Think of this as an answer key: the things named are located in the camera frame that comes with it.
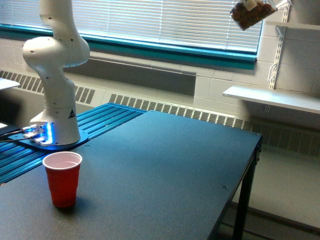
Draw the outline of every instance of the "teal window frame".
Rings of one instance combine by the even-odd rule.
[[[49,29],[0,24],[0,38],[32,39],[52,36]],[[184,47],[145,41],[126,40],[98,35],[80,34],[94,51],[106,51],[119,55],[152,58],[159,61],[179,62],[185,65],[220,66],[254,70],[257,53],[234,52],[204,48]]]

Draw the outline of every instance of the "wall shelf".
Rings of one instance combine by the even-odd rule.
[[[320,97],[261,87],[232,86],[222,94],[250,102],[320,114]]]
[[[278,27],[286,27],[289,29],[301,29],[301,30],[318,30],[320,31],[320,25],[292,23],[292,22],[279,22],[279,21],[266,21],[267,25],[274,25]]]
[[[7,80],[0,77],[0,90],[14,88],[19,86],[20,84],[16,81]]]

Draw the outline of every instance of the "red cup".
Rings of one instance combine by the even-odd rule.
[[[71,151],[55,152],[43,159],[52,203],[56,207],[75,204],[81,162],[81,155]]]

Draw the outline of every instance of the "blue aluminum rail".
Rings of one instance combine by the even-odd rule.
[[[80,113],[77,116],[78,127],[88,133],[90,141],[145,112],[129,106],[107,103]],[[38,167],[48,154],[18,143],[0,143],[0,184]]]

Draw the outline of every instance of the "window blinds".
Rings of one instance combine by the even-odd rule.
[[[242,31],[232,0],[73,0],[80,33],[194,48],[256,52],[261,23]],[[46,28],[39,0],[0,0],[0,23]]]

